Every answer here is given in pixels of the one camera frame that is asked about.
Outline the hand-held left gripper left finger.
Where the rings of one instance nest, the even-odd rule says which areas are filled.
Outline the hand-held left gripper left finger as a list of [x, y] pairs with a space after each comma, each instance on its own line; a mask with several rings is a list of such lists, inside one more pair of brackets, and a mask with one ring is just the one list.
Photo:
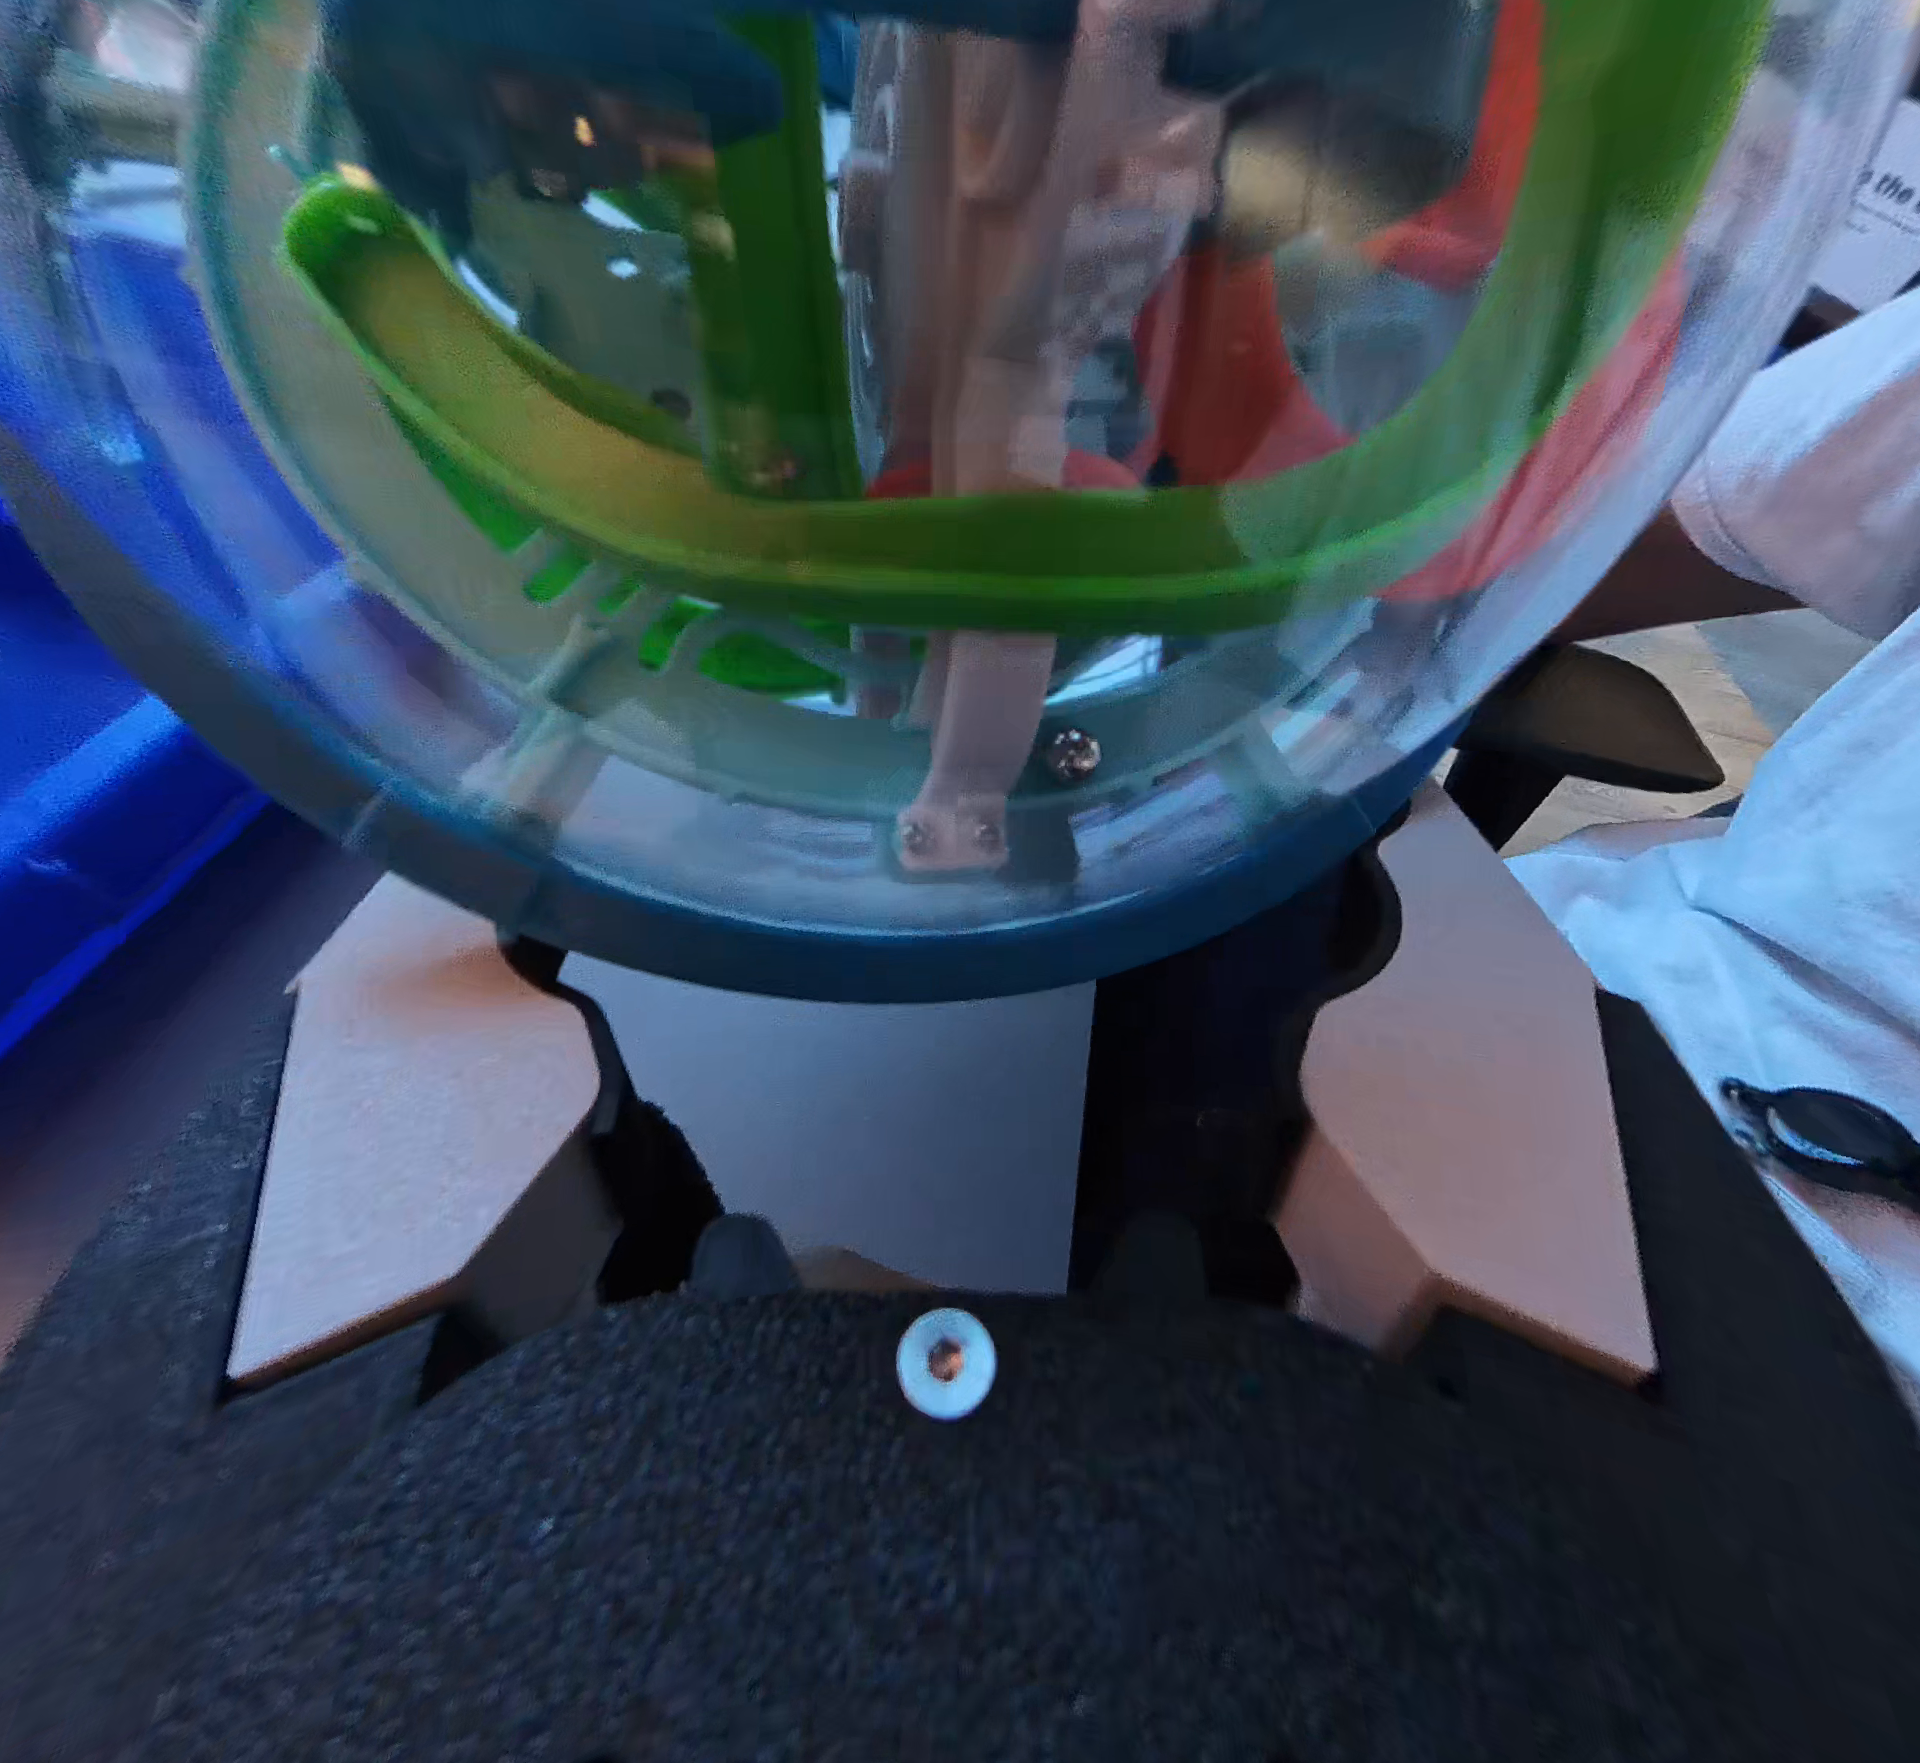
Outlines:
[[378, 881], [291, 983], [228, 1387], [420, 1321], [510, 1348], [599, 1296], [621, 1218], [593, 1141], [631, 1092], [542, 945]]

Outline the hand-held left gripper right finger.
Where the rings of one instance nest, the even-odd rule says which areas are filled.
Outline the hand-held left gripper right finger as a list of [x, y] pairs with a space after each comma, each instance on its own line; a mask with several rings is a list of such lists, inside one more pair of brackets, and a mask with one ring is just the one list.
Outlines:
[[1658, 1350], [1597, 984], [1435, 782], [1375, 858], [1399, 934], [1307, 1027], [1274, 1213], [1298, 1315], [1406, 1358], [1465, 1314], [1638, 1387]]

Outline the clear plastic maze ball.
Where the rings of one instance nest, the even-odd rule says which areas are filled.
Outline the clear plastic maze ball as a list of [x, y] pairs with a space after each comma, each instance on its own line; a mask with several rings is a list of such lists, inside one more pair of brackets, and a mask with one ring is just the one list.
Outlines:
[[1652, 523], [1855, 9], [4, 0], [4, 509], [501, 934], [1102, 977], [1368, 839]]

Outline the person in white shirt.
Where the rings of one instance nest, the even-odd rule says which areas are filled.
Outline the person in white shirt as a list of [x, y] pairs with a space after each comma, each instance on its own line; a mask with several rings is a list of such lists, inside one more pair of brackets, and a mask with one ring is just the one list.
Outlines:
[[1727, 1079], [1917, 1125], [1917, 294], [1761, 370], [1668, 506], [1739, 575], [1866, 641], [1705, 826], [1514, 859], [1597, 984]]

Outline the blue plastic bin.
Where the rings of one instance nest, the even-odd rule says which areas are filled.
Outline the blue plastic bin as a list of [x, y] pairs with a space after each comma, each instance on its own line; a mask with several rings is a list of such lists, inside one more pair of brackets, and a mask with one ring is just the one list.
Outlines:
[[117, 573], [98, 635], [2, 524], [2, 1053], [13, 1055], [251, 829], [295, 820], [133, 664], [195, 667], [184, 628]]

